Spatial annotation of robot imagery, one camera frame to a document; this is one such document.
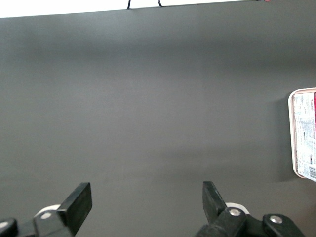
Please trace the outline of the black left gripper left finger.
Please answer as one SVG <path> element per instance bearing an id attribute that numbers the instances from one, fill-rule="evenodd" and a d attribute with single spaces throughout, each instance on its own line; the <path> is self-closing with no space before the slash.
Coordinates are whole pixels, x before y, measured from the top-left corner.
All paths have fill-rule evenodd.
<path id="1" fill-rule="evenodd" d="M 91 184 L 80 183 L 61 203 L 47 206 L 20 225 L 15 218 L 0 220 L 2 237 L 74 237 L 92 209 Z"/>

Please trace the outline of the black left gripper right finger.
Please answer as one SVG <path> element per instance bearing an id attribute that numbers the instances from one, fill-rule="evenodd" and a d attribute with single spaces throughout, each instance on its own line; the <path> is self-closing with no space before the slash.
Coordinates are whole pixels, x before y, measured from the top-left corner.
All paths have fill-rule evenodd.
<path id="1" fill-rule="evenodd" d="M 216 186 L 204 181 L 202 204 L 208 224 L 197 237 L 303 237 L 303 232 L 287 216 L 266 214 L 262 220 L 250 215 L 240 204 L 224 202 Z"/>

